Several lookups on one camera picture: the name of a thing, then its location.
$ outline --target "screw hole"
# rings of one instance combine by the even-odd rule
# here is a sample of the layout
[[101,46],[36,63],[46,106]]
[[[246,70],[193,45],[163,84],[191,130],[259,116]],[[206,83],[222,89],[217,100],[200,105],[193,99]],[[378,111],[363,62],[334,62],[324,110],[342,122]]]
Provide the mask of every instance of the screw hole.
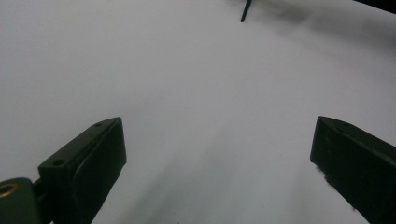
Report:
[[62,165],[62,164],[64,164],[64,160],[57,160],[57,161],[55,161],[55,162],[53,163],[54,166],[60,166],[60,165]]
[[0,186],[0,198],[7,197],[8,195],[12,194],[18,189],[18,184],[12,183],[12,184],[5,184],[3,186]]

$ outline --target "white surface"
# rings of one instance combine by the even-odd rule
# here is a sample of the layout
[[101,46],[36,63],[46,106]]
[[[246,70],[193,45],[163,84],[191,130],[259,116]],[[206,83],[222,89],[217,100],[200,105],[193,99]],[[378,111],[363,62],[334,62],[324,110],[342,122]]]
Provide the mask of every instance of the white surface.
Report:
[[309,161],[317,116],[396,145],[395,16],[346,0],[1,1],[0,179],[121,116],[95,224],[367,223]]

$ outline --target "brass screw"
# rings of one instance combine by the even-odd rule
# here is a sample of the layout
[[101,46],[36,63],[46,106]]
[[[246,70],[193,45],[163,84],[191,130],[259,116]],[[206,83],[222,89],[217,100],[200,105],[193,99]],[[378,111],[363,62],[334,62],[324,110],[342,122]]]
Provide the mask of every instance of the brass screw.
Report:
[[0,198],[7,197],[18,189],[19,185],[17,183],[9,183],[0,186]]

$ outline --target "white table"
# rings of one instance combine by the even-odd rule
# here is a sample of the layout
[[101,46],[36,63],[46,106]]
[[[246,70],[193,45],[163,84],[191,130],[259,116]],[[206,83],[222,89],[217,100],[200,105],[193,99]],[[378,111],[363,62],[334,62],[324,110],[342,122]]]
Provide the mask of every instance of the white table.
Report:
[[309,161],[317,116],[396,145],[395,16],[343,0],[2,1],[0,179],[121,116],[96,224],[367,223]]

